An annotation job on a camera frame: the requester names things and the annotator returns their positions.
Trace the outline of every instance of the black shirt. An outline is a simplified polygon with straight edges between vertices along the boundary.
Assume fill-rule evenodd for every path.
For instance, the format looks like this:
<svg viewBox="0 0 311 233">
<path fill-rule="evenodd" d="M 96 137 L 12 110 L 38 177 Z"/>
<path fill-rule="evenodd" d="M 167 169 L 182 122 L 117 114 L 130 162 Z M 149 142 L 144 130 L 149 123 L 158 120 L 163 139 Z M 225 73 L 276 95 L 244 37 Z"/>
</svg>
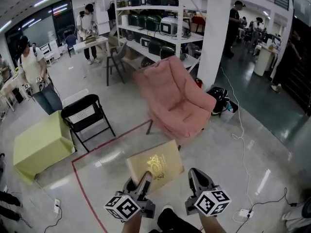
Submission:
<svg viewBox="0 0 311 233">
<path fill-rule="evenodd" d="M 230 10 L 230 16 L 229 17 L 237 19 L 237 20 L 240 19 L 239 12 L 236 9 L 234 9 L 234 8 L 232 8 Z M 235 22 L 235 21 L 229 20 L 228 30 L 238 31 L 239 25 L 240 25 L 239 22 Z"/>
</svg>

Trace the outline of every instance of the shelving unit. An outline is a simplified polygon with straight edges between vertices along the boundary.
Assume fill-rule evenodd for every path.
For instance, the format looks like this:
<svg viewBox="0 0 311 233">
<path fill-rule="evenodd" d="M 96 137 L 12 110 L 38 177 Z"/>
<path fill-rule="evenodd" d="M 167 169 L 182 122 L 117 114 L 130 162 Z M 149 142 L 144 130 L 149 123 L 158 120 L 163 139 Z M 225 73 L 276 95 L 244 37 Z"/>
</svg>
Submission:
<svg viewBox="0 0 311 233">
<path fill-rule="evenodd" d="M 203 36 L 191 33 L 191 36 L 189 38 L 183 38 L 182 37 L 182 25 L 183 25 L 183 13 L 184 13 L 184 5 L 183 0 L 179 0 L 179 6 L 128 6 L 123 8 L 116 8 L 116 24 L 117 24 L 117 33 L 118 33 L 118 41 L 119 45 L 121 43 L 125 43 L 127 40 L 125 38 L 121 38 L 119 29 L 125 29 L 130 30 L 133 32 L 141 33 L 144 35 L 148 35 L 150 37 L 154 37 L 172 44 L 176 45 L 176 56 L 180 56 L 180 46 L 184 43 L 190 43 L 190 42 L 196 42 L 196 41 L 202 41 Z M 178 12 L 178 24 L 177 24 L 177 37 L 169 36 L 161 34 L 160 32 L 153 32 L 148 31 L 146 29 L 142 29 L 141 27 L 137 26 L 130 26 L 130 25 L 120 25 L 119 24 L 119 17 L 121 16 L 122 12 L 125 10 L 165 10 L 165 11 L 175 11 Z M 139 52 L 140 54 L 148 57 L 149 59 L 157 62 L 160 61 L 160 56 L 150 54 L 148 49 L 144 48 L 141 44 L 137 43 L 136 41 L 127 41 L 127 46 L 134 49 L 135 51 Z M 197 63 L 197 59 L 194 57 L 187 55 L 187 58 L 183 61 L 183 64 L 185 68 L 192 67 L 195 63 Z"/>
</svg>

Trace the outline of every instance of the trash bin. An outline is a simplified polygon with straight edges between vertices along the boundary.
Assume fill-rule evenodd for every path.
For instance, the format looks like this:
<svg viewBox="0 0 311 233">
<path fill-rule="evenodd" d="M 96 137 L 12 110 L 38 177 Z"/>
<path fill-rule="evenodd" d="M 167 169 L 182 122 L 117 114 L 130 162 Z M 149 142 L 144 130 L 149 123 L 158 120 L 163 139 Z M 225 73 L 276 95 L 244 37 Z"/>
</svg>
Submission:
<svg viewBox="0 0 311 233">
<path fill-rule="evenodd" d="M 15 88 L 12 90 L 12 93 L 14 94 L 16 100 L 18 101 L 18 103 L 23 102 L 24 98 L 23 96 L 20 94 L 19 89 Z"/>
<path fill-rule="evenodd" d="M 238 110 L 238 108 L 239 107 L 234 102 L 229 101 L 227 106 L 223 108 L 223 111 L 220 114 L 220 119 L 224 122 L 229 122 Z"/>
</svg>

